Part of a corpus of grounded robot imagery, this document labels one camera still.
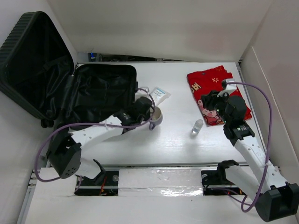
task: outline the folded red fabric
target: folded red fabric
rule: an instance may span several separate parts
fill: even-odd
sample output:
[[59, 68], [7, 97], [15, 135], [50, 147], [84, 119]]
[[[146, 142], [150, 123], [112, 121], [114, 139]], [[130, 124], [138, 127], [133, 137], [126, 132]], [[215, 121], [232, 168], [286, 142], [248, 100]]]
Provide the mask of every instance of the folded red fabric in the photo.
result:
[[[233, 78], [232, 73], [227, 72], [223, 66], [206, 71], [196, 71], [187, 75], [191, 91], [199, 106], [199, 109], [208, 125], [223, 124], [216, 111], [208, 111], [204, 109], [201, 96], [207, 95], [211, 90], [221, 91], [223, 89], [221, 83], [223, 79]], [[234, 91], [231, 96], [242, 97], [239, 88]], [[245, 120], [252, 118], [251, 110], [247, 107]]]

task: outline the white wall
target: white wall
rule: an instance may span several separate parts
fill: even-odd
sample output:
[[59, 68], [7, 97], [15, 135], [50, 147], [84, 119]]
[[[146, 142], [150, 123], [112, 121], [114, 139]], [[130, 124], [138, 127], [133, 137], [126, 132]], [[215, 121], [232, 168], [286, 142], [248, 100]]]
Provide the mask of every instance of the white wall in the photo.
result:
[[272, 0], [48, 2], [78, 52], [237, 62]]
[[[77, 53], [66, 37], [46, 0], [2, 0], [0, 5], [0, 45], [25, 12], [46, 12], [69, 48], [74, 61]], [[0, 92], [0, 223], [15, 224], [33, 168], [34, 156], [51, 132]]]
[[[246, 82], [266, 90], [274, 106], [272, 160], [289, 181], [299, 183], [299, 1], [274, 0], [241, 68]], [[265, 139], [269, 110], [254, 90], [250, 97]]]

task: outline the mug handle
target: mug handle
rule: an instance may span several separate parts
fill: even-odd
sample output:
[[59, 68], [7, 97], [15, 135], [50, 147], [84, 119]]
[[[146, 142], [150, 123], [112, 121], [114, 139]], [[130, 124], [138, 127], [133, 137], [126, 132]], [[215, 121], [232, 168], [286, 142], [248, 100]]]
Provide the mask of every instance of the mug handle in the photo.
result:
[[150, 123], [150, 124], [149, 124], [149, 129], [150, 129], [151, 131], [152, 131], [155, 127], [156, 127], [155, 124], [153, 124], [153, 123]]

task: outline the purple mug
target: purple mug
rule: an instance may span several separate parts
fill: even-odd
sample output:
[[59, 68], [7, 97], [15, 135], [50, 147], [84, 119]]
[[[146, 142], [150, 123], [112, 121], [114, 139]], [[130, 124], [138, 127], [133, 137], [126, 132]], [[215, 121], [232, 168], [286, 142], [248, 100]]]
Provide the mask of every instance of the purple mug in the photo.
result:
[[161, 124], [163, 120], [162, 111], [159, 107], [155, 107], [155, 112], [152, 119], [149, 121], [149, 129], [153, 130], [157, 125]]

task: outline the suitcase lid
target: suitcase lid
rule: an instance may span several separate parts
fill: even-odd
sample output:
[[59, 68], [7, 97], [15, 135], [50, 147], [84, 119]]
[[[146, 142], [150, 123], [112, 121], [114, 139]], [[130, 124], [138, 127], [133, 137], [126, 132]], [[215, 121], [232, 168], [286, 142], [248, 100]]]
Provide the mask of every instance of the suitcase lid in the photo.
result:
[[[41, 99], [49, 83], [66, 83], [73, 72], [71, 54], [44, 12], [24, 13], [0, 48], [0, 90], [39, 119], [57, 118]], [[62, 73], [66, 78], [57, 80]]]

